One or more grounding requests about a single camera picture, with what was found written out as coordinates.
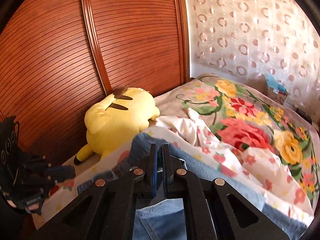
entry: slatted wood panel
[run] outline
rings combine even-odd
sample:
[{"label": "slatted wood panel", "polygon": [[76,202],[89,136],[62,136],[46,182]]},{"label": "slatted wood panel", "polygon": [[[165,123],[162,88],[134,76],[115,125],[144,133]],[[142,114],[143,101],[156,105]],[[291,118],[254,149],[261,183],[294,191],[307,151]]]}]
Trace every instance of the slatted wood panel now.
[{"label": "slatted wood panel", "polygon": [[141,87],[154,96],[183,82],[174,0],[91,0],[112,88]]},{"label": "slatted wood panel", "polygon": [[104,98],[81,0],[25,0],[0,35],[0,109],[20,140],[63,163],[86,144],[84,114]]}]

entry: rivet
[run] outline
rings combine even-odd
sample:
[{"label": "rivet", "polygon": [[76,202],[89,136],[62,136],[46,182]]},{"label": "rivet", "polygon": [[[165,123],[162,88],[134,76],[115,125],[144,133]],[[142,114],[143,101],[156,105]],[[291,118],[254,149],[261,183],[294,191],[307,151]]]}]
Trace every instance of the rivet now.
[{"label": "rivet", "polygon": [[224,180],[223,180],[223,179],[220,179],[220,178],[216,179],[214,182],[215,182],[215,184],[217,184],[218,186],[223,186],[223,185],[224,185]]},{"label": "rivet", "polygon": [[106,181],[104,179],[97,179],[95,182],[96,186],[98,186],[98,187],[104,186],[105,183],[106,183]]},{"label": "rivet", "polygon": [[143,174],[143,169],[135,169],[134,171],[133,171],[133,173],[135,174],[135,175],[142,175]]},{"label": "rivet", "polygon": [[178,169],[177,170],[177,174],[179,175],[186,175],[187,174],[187,171],[185,169]]}]

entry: hand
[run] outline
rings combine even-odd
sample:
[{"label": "hand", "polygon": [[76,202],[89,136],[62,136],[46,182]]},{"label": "hand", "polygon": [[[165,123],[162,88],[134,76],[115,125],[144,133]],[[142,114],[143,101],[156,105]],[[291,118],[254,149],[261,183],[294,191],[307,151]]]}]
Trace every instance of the hand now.
[{"label": "hand", "polygon": [[[16,208],[16,207],[17,207],[11,200],[7,200],[7,202],[8,202],[8,204],[9,204],[10,206],[12,206],[13,208]],[[36,204],[33,204],[33,205],[31,205],[30,207],[28,207],[28,209],[29,209],[30,211],[32,211],[32,210],[38,209],[38,207],[39,207],[39,203],[36,203]]]}]

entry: yellow plush toy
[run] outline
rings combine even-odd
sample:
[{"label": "yellow plush toy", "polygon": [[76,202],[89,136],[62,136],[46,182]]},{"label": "yellow plush toy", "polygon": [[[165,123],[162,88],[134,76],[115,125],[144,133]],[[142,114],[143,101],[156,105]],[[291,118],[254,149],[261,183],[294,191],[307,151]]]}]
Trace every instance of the yellow plush toy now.
[{"label": "yellow plush toy", "polygon": [[93,152],[106,157],[148,128],[148,120],[155,120],[160,114],[152,95],[141,88],[128,88],[124,93],[115,94],[108,95],[86,112],[88,144],[77,153],[76,165]]}]

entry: white curtain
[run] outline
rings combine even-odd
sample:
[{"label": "white curtain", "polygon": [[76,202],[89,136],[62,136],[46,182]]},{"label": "white curtain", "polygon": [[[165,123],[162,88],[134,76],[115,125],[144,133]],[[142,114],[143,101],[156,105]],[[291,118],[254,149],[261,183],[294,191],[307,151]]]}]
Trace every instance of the white curtain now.
[{"label": "white curtain", "polygon": [[259,90],[271,73],[288,103],[320,118],[320,38],[294,0],[186,0],[190,75],[215,73]]}]

